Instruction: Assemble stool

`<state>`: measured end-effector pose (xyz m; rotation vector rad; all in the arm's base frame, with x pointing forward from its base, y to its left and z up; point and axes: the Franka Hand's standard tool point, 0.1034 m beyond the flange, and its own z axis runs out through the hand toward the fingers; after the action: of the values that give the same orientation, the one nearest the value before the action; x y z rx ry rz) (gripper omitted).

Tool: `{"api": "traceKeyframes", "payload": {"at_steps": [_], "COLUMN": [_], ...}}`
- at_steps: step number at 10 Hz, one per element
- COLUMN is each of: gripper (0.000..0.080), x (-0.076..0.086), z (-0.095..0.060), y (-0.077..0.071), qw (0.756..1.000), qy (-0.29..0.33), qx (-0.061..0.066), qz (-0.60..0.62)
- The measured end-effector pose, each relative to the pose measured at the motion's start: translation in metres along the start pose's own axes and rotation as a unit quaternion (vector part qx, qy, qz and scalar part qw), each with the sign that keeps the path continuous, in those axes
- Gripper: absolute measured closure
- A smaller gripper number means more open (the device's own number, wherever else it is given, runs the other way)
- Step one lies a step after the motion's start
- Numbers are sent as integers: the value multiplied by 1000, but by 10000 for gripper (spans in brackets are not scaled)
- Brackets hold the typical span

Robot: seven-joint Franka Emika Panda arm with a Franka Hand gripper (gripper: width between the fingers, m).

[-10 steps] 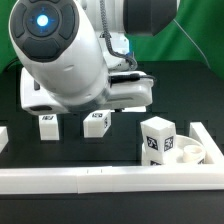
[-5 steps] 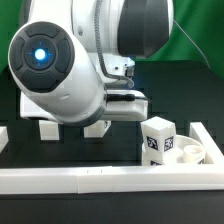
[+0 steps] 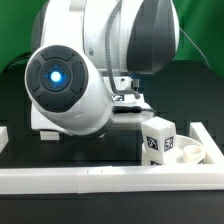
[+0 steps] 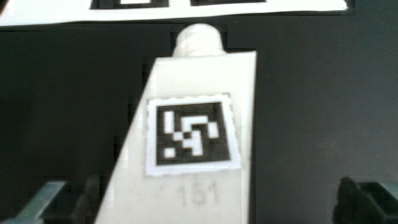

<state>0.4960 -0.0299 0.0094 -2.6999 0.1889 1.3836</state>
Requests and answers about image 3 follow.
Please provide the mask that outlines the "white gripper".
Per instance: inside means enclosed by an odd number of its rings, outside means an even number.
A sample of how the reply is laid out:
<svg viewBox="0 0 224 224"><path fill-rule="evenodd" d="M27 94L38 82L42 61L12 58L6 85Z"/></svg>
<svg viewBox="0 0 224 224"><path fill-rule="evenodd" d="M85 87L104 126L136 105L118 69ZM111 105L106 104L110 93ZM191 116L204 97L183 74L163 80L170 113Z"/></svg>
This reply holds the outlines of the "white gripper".
<svg viewBox="0 0 224 224"><path fill-rule="evenodd" d="M155 116L155 110L144 101L134 103L116 102L111 127L121 130L139 130L141 123Z"/></svg>

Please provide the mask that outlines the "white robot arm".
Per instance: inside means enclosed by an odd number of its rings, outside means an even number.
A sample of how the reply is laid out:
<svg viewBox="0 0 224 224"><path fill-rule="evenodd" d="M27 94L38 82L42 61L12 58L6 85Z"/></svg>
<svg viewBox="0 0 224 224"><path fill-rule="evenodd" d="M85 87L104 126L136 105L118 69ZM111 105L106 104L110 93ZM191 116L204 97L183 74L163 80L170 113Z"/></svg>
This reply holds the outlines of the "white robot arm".
<svg viewBox="0 0 224 224"><path fill-rule="evenodd" d="M47 0L36 17L25 86L35 130L101 136L153 117L131 75L175 56L173 0Z"/></svg>

